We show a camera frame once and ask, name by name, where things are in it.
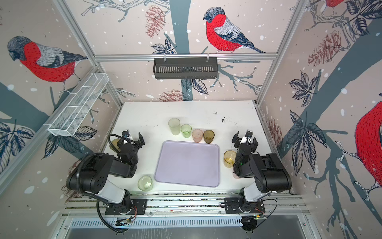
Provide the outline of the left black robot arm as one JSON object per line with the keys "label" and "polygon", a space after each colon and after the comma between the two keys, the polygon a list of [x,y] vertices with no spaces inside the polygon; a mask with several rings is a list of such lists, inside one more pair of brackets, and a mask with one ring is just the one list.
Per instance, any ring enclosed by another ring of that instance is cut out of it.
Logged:
{"label": "left black robot arm", "polygon": [[126,130],[121,136],[109,134],[107,141],[116,156],[101,152],[86,156],[69,175],[66,187],[105,203],[105,214],[108,216],[144,215],[147,200],[132,199],[128,190],[108,179],[110,175],[133,178],[139,161],[138,150],[145,145],[144,138],[139,133],[138,140],[135,140]]}

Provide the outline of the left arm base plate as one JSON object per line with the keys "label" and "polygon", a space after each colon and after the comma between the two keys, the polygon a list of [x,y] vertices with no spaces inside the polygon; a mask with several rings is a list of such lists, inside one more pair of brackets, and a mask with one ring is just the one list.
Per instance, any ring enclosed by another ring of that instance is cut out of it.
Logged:
{"label": "left arm base plate", "polygon": [[108,216],[144,215],[147,199],[128,199],[120,204],[107,204],[105,214]]}

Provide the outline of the pale green short glass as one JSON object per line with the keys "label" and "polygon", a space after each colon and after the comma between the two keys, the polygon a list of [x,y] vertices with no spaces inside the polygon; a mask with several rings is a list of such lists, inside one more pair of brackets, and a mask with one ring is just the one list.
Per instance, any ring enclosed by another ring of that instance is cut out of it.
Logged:
{"label": "pale green short glass", "polygon": [[144,175],[138,180],[137,186],[141,191],[151,191],[153,188],[153,180],[150,176]]}

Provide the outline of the pink faceted glass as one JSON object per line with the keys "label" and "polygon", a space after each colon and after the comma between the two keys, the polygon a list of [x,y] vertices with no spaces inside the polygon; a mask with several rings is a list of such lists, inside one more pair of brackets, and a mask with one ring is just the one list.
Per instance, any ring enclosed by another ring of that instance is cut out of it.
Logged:
{"label": "pink faceted glass", "polygon": [[232,175],[233,175],[233,177],[234,177],[235,179],[240,179],[234,172],[232,173]]}

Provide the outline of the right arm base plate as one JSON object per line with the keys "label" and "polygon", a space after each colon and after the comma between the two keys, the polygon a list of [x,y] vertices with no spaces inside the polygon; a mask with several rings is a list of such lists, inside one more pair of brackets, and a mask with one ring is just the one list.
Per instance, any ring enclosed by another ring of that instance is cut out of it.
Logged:
{"label": "right arm base plate", "polygon": [[265,208],[262,202],[247,202],[239,197],[224,198],[219,205],[227,214],[264,214]]}

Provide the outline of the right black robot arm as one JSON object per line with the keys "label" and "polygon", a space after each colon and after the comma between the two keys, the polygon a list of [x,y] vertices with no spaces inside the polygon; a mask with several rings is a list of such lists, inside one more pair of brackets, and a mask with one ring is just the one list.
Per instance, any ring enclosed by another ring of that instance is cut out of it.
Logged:
{"label": "right black robot arm", "polygon": [[258,142],[248,130],[244,137],[236,133],[232,143],[237,149],[233,165],[234,174],[242,178],[254,178],[254,182],[239,192],[238,208],[244,213],[259,212],[263,198],[292,188],[291,177],[275,153],[261,155]]}

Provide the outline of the olive amber textured glass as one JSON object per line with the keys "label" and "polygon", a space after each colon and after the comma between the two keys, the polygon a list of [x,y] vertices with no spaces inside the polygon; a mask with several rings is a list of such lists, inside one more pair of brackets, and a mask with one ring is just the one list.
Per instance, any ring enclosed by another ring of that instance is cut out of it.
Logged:
{"label": "olive amber textured glass", "polygon": [[120,149],[119,149],[119,146],[118,146],[119,141],[120,141],[120,139],[116,138],[116,139],[112,140],[111,144],[109,145],[109,148],[112,151],[114,151],[115,153],[119,153],[120,152]]}

